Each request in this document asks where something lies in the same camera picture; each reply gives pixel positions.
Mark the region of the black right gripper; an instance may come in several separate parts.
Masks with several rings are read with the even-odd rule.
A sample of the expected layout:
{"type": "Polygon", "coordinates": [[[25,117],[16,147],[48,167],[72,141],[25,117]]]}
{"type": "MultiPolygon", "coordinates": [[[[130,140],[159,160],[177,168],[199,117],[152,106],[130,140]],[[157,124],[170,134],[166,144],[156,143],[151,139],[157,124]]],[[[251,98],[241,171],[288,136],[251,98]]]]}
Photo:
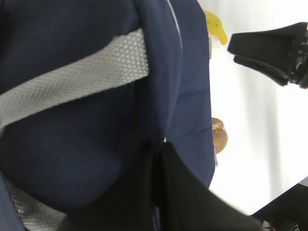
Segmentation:
{"type": "Polygon", "coordinates": [[[307,89],[307,27],[307,22],[300,22],[274,30],[236,33],[228,51],[235,55],[235,63],[264,74],[280,86],[290,82],[307,89]]]}

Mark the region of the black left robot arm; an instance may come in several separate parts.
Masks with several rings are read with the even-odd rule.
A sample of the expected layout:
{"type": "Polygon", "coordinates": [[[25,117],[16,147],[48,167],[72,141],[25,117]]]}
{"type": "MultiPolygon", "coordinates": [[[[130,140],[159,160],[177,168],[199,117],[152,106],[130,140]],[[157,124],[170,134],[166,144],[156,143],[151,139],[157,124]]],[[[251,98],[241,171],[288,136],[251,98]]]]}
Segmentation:
{"type": "Polygon", "coordinates": [[[126,172],[61,231],[305,231],[308,190],[297,185],[253,215],[232,208],[201,183],[175,147],[142,148],[126,172]]]}

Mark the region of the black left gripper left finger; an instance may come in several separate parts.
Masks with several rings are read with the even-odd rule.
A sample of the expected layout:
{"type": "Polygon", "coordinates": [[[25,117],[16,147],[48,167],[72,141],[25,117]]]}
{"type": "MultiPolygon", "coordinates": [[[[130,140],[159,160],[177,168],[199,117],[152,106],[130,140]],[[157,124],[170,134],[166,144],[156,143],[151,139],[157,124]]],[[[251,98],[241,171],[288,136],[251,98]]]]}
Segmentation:
{"type": "Polygon", "coordinates": [[[153,148],[141,146],[115,183],[85,208],[68,214],[59,231],[152,231],[153,148]]]}

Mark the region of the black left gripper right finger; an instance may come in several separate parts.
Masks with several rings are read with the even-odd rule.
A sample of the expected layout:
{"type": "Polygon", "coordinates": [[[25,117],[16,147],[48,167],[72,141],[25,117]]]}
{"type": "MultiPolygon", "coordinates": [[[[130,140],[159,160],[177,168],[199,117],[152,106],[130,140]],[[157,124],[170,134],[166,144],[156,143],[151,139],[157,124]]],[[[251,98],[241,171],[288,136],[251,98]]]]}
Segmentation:
{"type": "Polygon", "coordinates": [[[163,231],[260,231],[254,218],[216,197],[165,143],[159,155],[159,210],[163,231]]]}

